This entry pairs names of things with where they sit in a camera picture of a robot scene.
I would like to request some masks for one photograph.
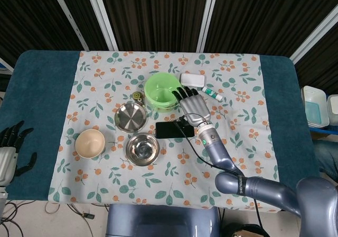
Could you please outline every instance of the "stainless steel plate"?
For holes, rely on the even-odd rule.
[[[157,139],[148,133],[140,133],[130,138],[126,145],[126,157],[137,166],[148,166],[159,153]]]
[[[126,103],[122,105],[115,114],[115,125],[125,132],[136,132],[140,130],[147,120],[147,113],[137,103]]]

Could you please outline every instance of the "black curtain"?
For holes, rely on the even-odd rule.
[[[291,56],[338,0],[216,0],[205,52]]]
[[[108,51],[90,0],[64,0],[91,51]]]
[[[57,0],[0,0],[0,56],[9,65],[26,50],[82,50]]]
[[[338,94],[338,24],[296,65],[299,84]]]
[[[8,83],[10,82],[11,76],[8,74],[0,73],[0,92],[6,92]]]
[[[104,0],[119,50],[195,52],[205,0]]]

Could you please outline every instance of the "beige bowl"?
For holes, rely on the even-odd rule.
[[[105,148],[105,137],[95,129],[83,131],[75,142],[76,152],[83,158],[98,156]]]

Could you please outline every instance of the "jeans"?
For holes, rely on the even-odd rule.
[[[313,140],[313,145],[320,172],[338,182],[338,143]]]

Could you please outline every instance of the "smartphone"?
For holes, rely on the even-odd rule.
[[[189,123],[182,125],[181,122],[178,122],[177,124],[183,130],[187,138],[195,136],[194,127],[189,125]],[[177,128],[174,122],[157,122],[156,138],[184,138],[184,135]]]

